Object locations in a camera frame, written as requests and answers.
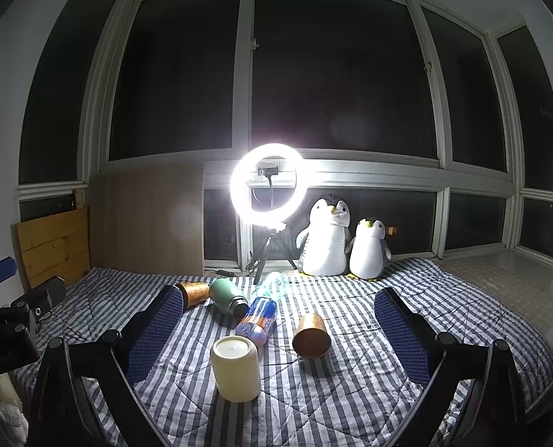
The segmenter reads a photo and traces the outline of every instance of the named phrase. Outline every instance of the green bottle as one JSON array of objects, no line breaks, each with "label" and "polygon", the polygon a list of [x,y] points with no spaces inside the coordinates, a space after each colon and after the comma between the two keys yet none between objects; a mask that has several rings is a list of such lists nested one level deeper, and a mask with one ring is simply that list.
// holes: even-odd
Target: green bottle
[{"label": "green bottle", "polygon": [[210,299],[223,313],[242,319],[250,308],[243,291],[228,279],[216,279],[210,284]]}]

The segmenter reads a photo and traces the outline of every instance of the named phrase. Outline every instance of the plywood board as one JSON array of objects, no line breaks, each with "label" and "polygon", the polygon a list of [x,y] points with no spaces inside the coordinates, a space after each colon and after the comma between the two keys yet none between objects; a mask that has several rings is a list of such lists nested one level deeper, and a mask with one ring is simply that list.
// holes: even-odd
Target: plywood board
[{"label": "plywood board", "polygon": [[17,225],[18,240],[22,252],[88,229],[88,208],[58,213]]},{"label": "plywood board", "polygon": [[80,255],[77,255],[69,260],[66,260],[55,267],[30,278],[30,287],[34,288],[37,285],[42,284],[47,279],[58,275],[65,282],[66,286],[70,286],[78,282],[85,273],[90,270],[90,258],[88,252],[84,252]]},{"label": "plywood board", "polygon": [[203,165],[171,163],[94,176],[92,263],[140,273],[202,275]]},{"label": "plywood board", "polygon": [[82,230],[67,237],[31,248],[22,253],[29,279],[62,262],[88,251],[88,231]]}]

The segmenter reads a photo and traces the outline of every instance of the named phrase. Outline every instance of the large penguin plush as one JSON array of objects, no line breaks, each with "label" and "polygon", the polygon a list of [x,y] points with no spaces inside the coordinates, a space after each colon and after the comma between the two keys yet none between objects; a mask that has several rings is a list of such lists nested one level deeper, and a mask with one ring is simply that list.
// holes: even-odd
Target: large penguin plush
[{"label": "large penguin plush", "polygon": [[360,279],[376,279],[392,254],[386,245],[386,227],[379,220],[363,219],[357,224],[357,233],[347,247],[351,250],[349,269]]},{"label": "large penguin plush", "polygon": [[347,268],[345,248],[350,239],[349,207],[335,195],[322,195],[310,212],[310,225],[296,239],[302,248],[299,271],[308,275],[339,275]]}]

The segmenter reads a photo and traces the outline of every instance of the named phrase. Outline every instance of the bed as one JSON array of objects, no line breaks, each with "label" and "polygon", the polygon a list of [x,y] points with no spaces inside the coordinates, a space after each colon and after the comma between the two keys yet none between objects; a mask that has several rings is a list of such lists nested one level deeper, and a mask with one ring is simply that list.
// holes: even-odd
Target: bed
[{"label": "bed", "polygon": [[[212,279],[142,275],[93,268],[37,334],[44,350],[48,339],[69,343],[97,339],[120,329],[167,283]],[[249,278],[234,282],[250,294]],[[260,396],[234,404],[216,392],[209,364],[215,340],[232,334],[236,322],[212,301],[188,310],[165,345],[148,378],[134,390],[174,445],[187,446],[379,446],[400,423],[421,392],[410,382],[374,318],[374,295],[391,286],[437,331],[460,341],[487,345],[504,338],[514,354],[525,407],[531,412],[553,388],[553,352],[540,333],[485,292],[425,259],[391,263],[378,282],[290,277],[276,327],[259,352]],[[328,354],[299,358],[290,341],[305,312],[325,319],[332,337]],[[29,400],[39,364],[14,371],[16,388]],[[125,445],[95,380],[86,380],[108,437]],[[468,382],[461,382],[432,445],[443,443],[462,407]]]}]

